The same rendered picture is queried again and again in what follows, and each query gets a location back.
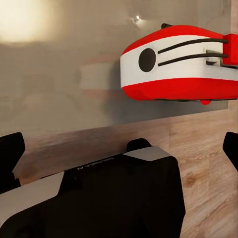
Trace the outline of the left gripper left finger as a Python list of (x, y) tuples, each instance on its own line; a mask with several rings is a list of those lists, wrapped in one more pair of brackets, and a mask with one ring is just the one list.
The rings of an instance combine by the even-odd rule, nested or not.
[(25, 151), (21, 132), (0, 137), (0, 190)]

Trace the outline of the radio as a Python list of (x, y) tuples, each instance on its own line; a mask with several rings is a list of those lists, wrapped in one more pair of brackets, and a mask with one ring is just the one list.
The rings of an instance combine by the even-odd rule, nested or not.
[(120, 57), (124, 93), (143, 101), (238, 99), (238, 35), (192, 25), (162, 29), (130, 44)]

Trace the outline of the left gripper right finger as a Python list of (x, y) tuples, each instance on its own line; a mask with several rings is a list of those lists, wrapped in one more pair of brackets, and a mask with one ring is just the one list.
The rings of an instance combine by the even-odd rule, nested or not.
[(223, 150), (238, 171), (238, 133), (227, 132)]

